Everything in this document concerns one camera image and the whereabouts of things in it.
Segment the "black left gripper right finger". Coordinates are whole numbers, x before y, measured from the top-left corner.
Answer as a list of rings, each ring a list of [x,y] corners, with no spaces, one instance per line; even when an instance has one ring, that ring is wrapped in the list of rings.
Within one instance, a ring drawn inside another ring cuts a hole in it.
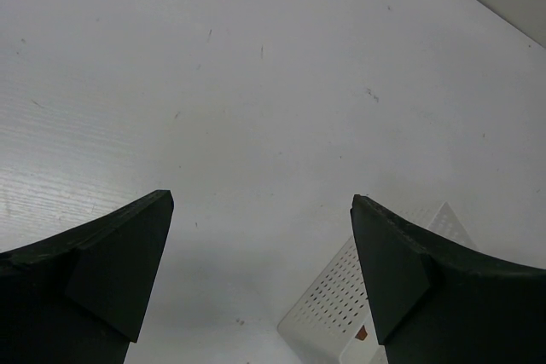
[[[545,273],[461,246],[357,195],[351,225],[391,363],[542,363]]]

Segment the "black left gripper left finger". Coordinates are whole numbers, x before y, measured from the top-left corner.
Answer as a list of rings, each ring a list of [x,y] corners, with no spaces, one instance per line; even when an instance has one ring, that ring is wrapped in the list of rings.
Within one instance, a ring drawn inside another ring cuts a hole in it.
[[[122,363],[173,213],[168,190],[1,254],[3,363]]]

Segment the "brown wedge wood block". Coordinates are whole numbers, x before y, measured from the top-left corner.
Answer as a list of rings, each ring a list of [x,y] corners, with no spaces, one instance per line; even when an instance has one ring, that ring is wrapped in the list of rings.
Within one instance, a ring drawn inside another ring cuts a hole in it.
[[[366,330],[365,326],[361,326],[361,328],[358,330],[357,334],[355,335],[355,339],[359,341],[363,341],[368,337],[368,332]]]

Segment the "white perforated plastic basket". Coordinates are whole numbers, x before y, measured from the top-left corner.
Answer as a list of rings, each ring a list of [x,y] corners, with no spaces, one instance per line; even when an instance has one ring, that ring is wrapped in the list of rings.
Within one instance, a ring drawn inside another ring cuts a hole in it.
[[[278,325],[303,363],[389,363],[379,344],[353,236]],[[365,326],[368,337],[355,335]]]

